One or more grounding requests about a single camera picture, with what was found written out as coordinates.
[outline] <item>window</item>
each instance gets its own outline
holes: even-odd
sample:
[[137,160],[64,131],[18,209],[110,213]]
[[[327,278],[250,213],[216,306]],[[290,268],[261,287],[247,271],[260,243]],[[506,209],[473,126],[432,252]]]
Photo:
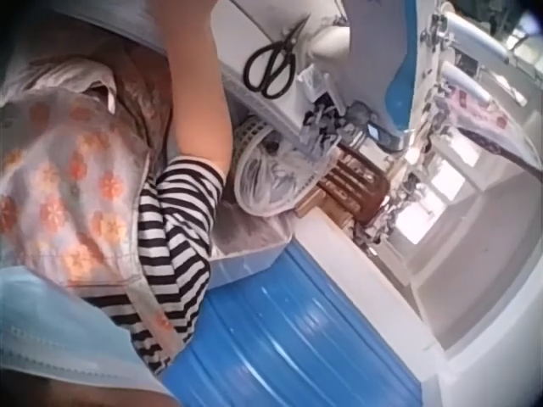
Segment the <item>window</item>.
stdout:
[[442,160],[431,182],[447,199],[453,201],[462,189],[466,179],[447,161]]
[[477,164],[483,150],[469,138],[463,136],[458,130],[451,129],[451,135],[446,137],[446,141],[464,163],[470,167]]
[[497,75],[494,72],[491,72],[492,76],[494,76],[496,82],[500,84],[500,86],[507,91],[511,95],[515,101],[520,104],[521,106],[526,106],[526,103],[528,103],[528,100],[524,97],[524,95],[519,92],[517,89],[509,85],[509,82],[507,79],[501,75]]
[[396,229],[413,244],[423,240],[446,208],[429,188],[424,188],[421,194],[420,201],[409,203],[396,218]]
[[[457,131],[452,131],[450,136],[445,137],[462,161],[471,167],[478,163],[482,153],[479,146]],[[418,244],[445,212],[447,204],[454,202],[461,192],[466,193],[467,182],[449,161],[437,154],[424,163],[422,168],[418,164],[417,150],[409,150],[406,161],[413,165],[417,172],[424,174],[425,178],[421,180],[422,185],[416,192],[420,199],[409,203],[398,214],[395,228],[412,244]]]

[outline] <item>blue surface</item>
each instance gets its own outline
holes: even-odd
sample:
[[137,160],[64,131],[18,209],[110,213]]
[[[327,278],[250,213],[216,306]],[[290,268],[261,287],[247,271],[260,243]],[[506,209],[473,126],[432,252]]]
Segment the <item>blue surface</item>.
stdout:
[[404,0],[406,10],[406,56],[384,97],[392,121],[400,131],[409,130],[417,74],[418,18],[417,3]]
[[210,291],[162,377],[186,407],[418,407],[421,387],[298,244]]

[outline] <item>scissors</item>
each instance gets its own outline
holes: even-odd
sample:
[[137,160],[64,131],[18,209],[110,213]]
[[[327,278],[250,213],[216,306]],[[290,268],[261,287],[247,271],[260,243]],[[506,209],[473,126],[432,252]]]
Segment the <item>scissors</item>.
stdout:
[[[262,47],[258,49],[256,52],[254,52],[249,59],[247,59],[247,62],[245,63],[244,67],[244,85],[252,92],[260,93],[264,98],[266,99],[277,99],[280,98],[282,95],[284,95],[288,89],[292,86],[294,82],[294,78],[296,76],[296,57],[294,55],[294,46],[296,45],[296,42],[298,41],[299,34],[304,29],[305,24],[307,23],[307,20],[310,18],[310,15],[306,15],[298,24],[294,26],[294,28],[287,34],[287,36],[277,42],[273,42],[269,45],[266,45],[265,47]],[[264,75],[262,76],[262,79],[260,80],[260,83],[258,85],[255,85],[251,82],[249,78],[250,71],[253,67],[253,63],[262,55],[264,55],[267,52],[270,53],[270,58],[268,59],[268,62],[266,64],[266,68],[264,69]],[[283,56],[283,60],[278,65],[276,69],[274,69],[277,58],[279,58],[279,55]],[[284,70],[288,68],[288,79],[285,85],[283,86],[283,89],[276,93],[270,93],[270,86],[272,83],[282,74]]]

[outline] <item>wall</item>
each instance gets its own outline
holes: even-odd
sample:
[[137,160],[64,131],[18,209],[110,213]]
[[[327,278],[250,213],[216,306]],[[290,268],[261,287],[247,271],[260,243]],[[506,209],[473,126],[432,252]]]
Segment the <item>wall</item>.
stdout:
[[444,406],[531,407],[543,389],[543,257],[490,326],[440,375]]
[[[495,305],[541,236],[541,189],[529,175],[518,174],[481,199],[466,234],[417,289],[423,315],[445,349]],[[459,217],[466,215],[461,205],[452,208]]]

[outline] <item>face mask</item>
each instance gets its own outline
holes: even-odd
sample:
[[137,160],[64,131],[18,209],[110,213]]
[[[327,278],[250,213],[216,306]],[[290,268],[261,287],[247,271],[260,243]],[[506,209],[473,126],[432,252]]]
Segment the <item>face mask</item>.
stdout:
[[61,382],[171,394],[100,309],[24,267],[0,269],[0,367]]

